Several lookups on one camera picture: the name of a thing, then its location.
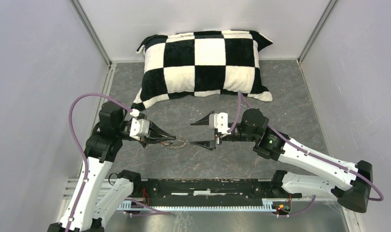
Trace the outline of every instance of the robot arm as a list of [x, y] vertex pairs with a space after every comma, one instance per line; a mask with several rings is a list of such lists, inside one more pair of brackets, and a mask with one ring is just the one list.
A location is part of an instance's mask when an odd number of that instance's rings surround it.
[[[231, 124], [228, 123], [228, 114], [211, 112], [191, 125], [208, 125], [215, 132], [214, 140], [190, 143], [214, 150], [223, 141], [255, 142], [253, 151], [259, 156], [289, 163], [317, 175], [297, 175], [286, 171], [277, 171], [272, 181], [279, 188], [288, 193], [337, 198], [338, 203], [343, 207], [356, 212], [366, 212], [371, 187], [350, 170], [372, 181], [372, 165], [370, 163], [361, 160], [355, 164], [335, 159], [280, 133], [288, 140], [286, 143], [269, 127], [268, 122], [269, 119], [264, 117], [258, 109], [248, 109], [242, 115], [241, 123], [237, 123], [235, 129], [230, 131]], [[343, 170], [334, 164], [339, 164], [347, 169]]]
[[[138, 191], [136, 187], [141, 181], [140, 174], [123, 170], [118, 174], [112, 189], [96, 204], [105, 175], [122, 147], [122, 141], [138, 141], [144, 148], [147, 148], [149, 144], [176, 139], [175, 136], [148, 121], [144, 114], [138, 114], [136, 118], [129, 121], [124, 121], [124, 117], [124, 110], [115, 103], [108, 101], [103, 104], [99, 113], [100, 122], [86, 141], [84, 152], [88, 157], [88, 177], [84, 178], [85, 164], [83, 163], [75, 188], [75, 192], [79, 192], [84, 185], [82, 194], [79, 198], [77, 194], [73, 195], [60, 221], [51, 224], [48, 232], [63, 232], [66, 227], [71, 232], [104, 231], [105, 225], [120, 202], [134, 191]], [[70, 218], [75, 204], [74, 216]]]

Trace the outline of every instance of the enclosure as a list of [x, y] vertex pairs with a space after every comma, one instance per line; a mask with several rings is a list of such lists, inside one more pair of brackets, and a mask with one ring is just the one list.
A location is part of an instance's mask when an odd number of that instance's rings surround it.
[[[97, 92], [130, 106], [142, 86], [145, 61], [136, 49], [143, 39], [210, 30], [254, 30], [273, 41], [258, 63], [272, 101], [249, 103], [310, 148], [370, 162], [386, 200], [369, 202], [359, 214], [322, 198], [286, 220], [260, 212], [193, 212], [189, 220], [186, 211], [169, 219], [117, 211], [106, 232], [391, 231], [391, 1], [0, 0], [0, 232], [46, 231], [67, 208], [82, 163], [68, 125], [74, 99]], [[104, 102], [90, 97], [75, 108], [82, 145]], [[168, 133], [200, 141], [214, 133], [190, 123], [210, 111], [229, 113], [232, 122], [237, 98], [186, 96], [143, 112]], [[124, 142], [104, 182], [123, 169], [144, 179], [310, 174], [236, 142], [214, 151]], [[297, 209], [306, 204], [294, 202]]]

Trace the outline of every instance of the metal corner post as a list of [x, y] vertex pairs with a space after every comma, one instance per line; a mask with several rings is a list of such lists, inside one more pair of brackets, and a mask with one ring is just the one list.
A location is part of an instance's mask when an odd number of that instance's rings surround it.
[[96, 32], [94, 31], [94, 28], [91, 25], [89, 18], [86, 15], [86, 12], [83, 10], [83, 7], [80, 4], [80, 1], [79, 0], [70, 0], [70, 3], [73, 5], [77, 15], [80, 17], [80, 20], [83, 23], [84, 27], [86, 28], [89, 36], [93, 40], [94, 45], [96, 45], [97, 49], [99, 50], [100, 56], [103, 58], [104, 62], [108, 65], [108, 67], [110, 67], [112, 62], [111, 62], [110, 58], [108, 57], [108, 54], [105, 51], [102, 43], [100, 42], [99, 37], [97, 36]]
[[336, 6], [336, 3], [338, 0], [330, 0], [325, 7], [324, 12], [322, 13], [321, 17], [319, 18], [314, 30], [311, 33], [310, 38], [308, 39], [307, 43], [304, 46], [304, 49], [302, 50], [300, 56], [298, 57], [298, 63], [301, 63], [305, 57], [307, 56], [309, 50], [311, 49], [312, 45], [314, 44], [316, 38], [318, 37], [319, 32], [324, 27], [325, 22], [327, 21], [328, 17], [330, 16], [332, 10]]

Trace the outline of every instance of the black and white pillow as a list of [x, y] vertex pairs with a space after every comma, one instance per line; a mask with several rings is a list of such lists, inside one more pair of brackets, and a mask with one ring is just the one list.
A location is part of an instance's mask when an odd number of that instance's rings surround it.
[[272, 41], [256, 31], [200, 31], [147, 37], [141, 89], [132, 108], [145, 110], [156, 102], [187, 95], [233, 94], [272, 101], [261, 84], [258, 52]]

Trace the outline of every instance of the gray floor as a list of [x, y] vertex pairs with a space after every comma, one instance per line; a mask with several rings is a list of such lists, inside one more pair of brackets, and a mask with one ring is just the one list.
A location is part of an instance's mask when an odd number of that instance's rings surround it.
[[[314, 107], [296, 61], [260, 61], [264, 85], [273, 95], [272, 102], [249, 99], [279, 131], [301, 143], [326, 153]], [[131, 105], [141, 86], [144, 63], [117, 64], [110, 95]], [[189, 141], [209, 140], [213, 131], [207, 127], [190, 127], [208, 112], [237, 111], [237, 97], [213, 95], [205, 98], [187, 96], [156, 103], [145, 114], [160, 128]], [[141, 173], [143, 178], [271, 178], [275, 170], [308, 174], [295, 166], [266, 160], [252, 151], [251, 143], [226, 142], [215, 151], [189, 145], [170, 150], [160, 145], [143, 149], [139, 143], [124, 142], [110, 170], [123, 169]]]

